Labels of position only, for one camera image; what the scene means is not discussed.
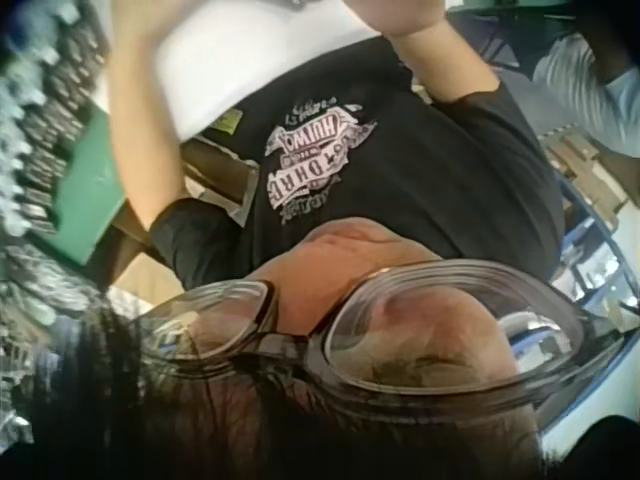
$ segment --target green board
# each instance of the green board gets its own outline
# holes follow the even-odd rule
[[[54,250],[84,266],[125,198],[118,183],[109,137],[109,119],[97,107],[61,180],[54,213],[56,235],[38,235]]]

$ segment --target graphic print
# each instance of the graphic print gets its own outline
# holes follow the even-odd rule
[[[347,108],[362,109],[356,105]],[[349,151],[362,145],[376,126],[360,125],[345,108],[334,106],[295,130],[276,128],[265,153],[269,156],[283,150],[281,169],[269,175],[267,184],[271,206],[286,207],[297,198],[335,184],[332,178],[349,163]],[[283,216],[283,221],[291,216]]]

